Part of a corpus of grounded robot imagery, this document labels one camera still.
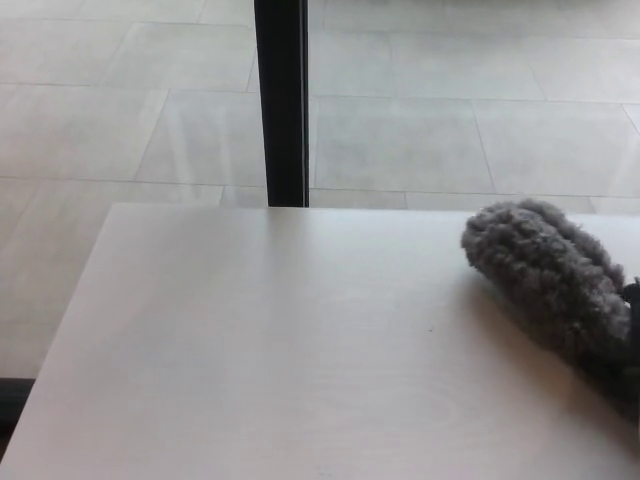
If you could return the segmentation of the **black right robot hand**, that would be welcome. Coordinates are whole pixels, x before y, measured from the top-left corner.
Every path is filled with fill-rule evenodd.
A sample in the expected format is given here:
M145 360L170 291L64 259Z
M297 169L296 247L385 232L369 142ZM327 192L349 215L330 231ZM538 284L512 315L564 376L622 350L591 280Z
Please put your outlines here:
M638 277L635 277L631 283L624 286L622 298L630 307L632 321L637 323L640 313L640 282Z

